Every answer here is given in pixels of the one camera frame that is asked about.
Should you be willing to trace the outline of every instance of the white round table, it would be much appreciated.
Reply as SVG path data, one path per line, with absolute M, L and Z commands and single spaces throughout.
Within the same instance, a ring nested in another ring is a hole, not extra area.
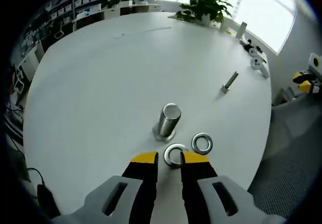
M 163 160 L 170 143 L 191 150 L 197 132 L 219 175 L 248 189 L 261 161 L 271 116 L 271 84 L 250 67 L 238 40 L 169 19 L 173 13 L 121 16 L 84 27 L 52 45 L 31 84 L 24 124 L 28 167 L 37 168 L 63 214 L 139 153 L 158 151 L 151 223 L 187 223 L 180 170 Z M 237 71 L 226 95 L 220 88 Z M 176 136 L 157 142 L 162 106 L 176 103 Z M 35 185 L 37 173 L 30 172 Z

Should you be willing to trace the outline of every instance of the green leaves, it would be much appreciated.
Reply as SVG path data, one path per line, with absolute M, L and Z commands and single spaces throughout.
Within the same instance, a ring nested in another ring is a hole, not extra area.
M 231 16 L 227 7 L 232 5 L 227 0 L 190 0 L 190 5 L 181 4 L 180 7 L 184 11 L 178 11 L 176 15 L 187 22 L 192 19 L 201 20 L 203 15 L 209 15 L 212 21 L 223 22 L 223 12 Z

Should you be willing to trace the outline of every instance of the yellow robot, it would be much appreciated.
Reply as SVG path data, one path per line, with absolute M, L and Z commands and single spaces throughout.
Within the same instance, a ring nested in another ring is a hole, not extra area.
M 308 69 L 296 72 L 293 82 L 299 89 L 308 94 L 322 94 L 322 58 L 314 53 L 308 61 Z

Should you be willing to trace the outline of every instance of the metal washer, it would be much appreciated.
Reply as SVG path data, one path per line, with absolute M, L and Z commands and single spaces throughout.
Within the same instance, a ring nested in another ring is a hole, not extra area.
M 173 143 L 166 148 L 165 153 L 164 153 L 164 159 L 165 159 L 166 164 L 169 165 L 171 168 L 178 169 L 181 167 L 181 163 L 174 162 L 170 159 L 170 153 L 174 149 L 178 149 L 181 151 L 188 151 L 188 149 L 186 146 L 179 144 L 179 143 Z
M 197 146 L 197 140 L 199 138 L 201 138 L 201 137 L 205 138 L 207 140 L 207 142 L 208 142 L 208 147 L 205 150 L 201 150 Z M 206 134 L 204 132 L 199 132 L 199 133 L 197 133 L 196 135 L 193 136 L 192 141 L 191 141 L 191 146 L 192 146 L 192 149 L 193 149 L 194 152 L 196 152 L 198 154 L 201 154 L 201 155 L 206 155 L 212 149 L 212 146 L 213 146 L 212 139 L 208 134 Z

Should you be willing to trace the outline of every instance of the white wall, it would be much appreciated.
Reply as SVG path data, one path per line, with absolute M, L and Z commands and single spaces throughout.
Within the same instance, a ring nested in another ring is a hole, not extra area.
M 167 12 L 177 12 L 180 10 L 179 3 L 155 0 L 147 1 L 149 3 L 160 4 L 162 10 Z M 228 24 L 232 28 L 238 27 L 238 25 L 232 22 L 229 22 Z M 267 54 L 273 99 L 281 88 L 291 86 L 293 89 L 297 89 L 297 85 L 292 82 L 293 75 L 296 71 L 307 68 L 308 58 L 312 52 L 322 55 L 321 34 L 318 30 L 318 26 L 310 21 L 301 11 L 298 11 L 289 37 L 278 55 L 273 53 L 249 32 L 246 32 L 245 35 L 256 42 L 256 44 Z

